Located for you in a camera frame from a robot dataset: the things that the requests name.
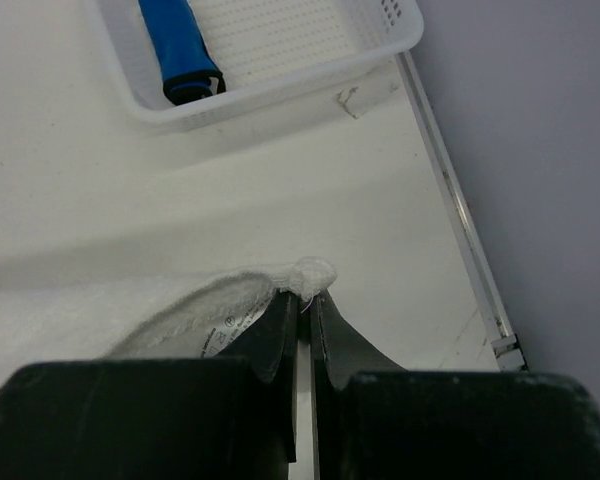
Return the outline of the white towel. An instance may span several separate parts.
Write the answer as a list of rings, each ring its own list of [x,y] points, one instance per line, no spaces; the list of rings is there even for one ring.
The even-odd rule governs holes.
[[[0,364],[100,356],[214,356],[278,293],[303,302],[337,277],[321,258],[209,275],[0,292]]]

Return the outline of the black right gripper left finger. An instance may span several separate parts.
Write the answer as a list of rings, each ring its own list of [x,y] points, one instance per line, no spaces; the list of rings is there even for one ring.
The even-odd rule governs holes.
[[[299,302],[208,359],[45,362],[0,388],[0,479],[285,479]]]

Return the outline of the blue towel with black trim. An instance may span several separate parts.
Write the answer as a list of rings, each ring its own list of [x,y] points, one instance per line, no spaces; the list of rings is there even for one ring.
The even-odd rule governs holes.
[[[175,106],[226,91],[195,15],[185,0],[142,0],[142,18],[156,54],[164,96]]]

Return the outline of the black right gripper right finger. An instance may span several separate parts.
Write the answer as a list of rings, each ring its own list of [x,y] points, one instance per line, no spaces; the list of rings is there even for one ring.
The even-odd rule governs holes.
[[[600,411],[575,380],[416,371],[328,293],[308,313],[319,479],[600,479]]]

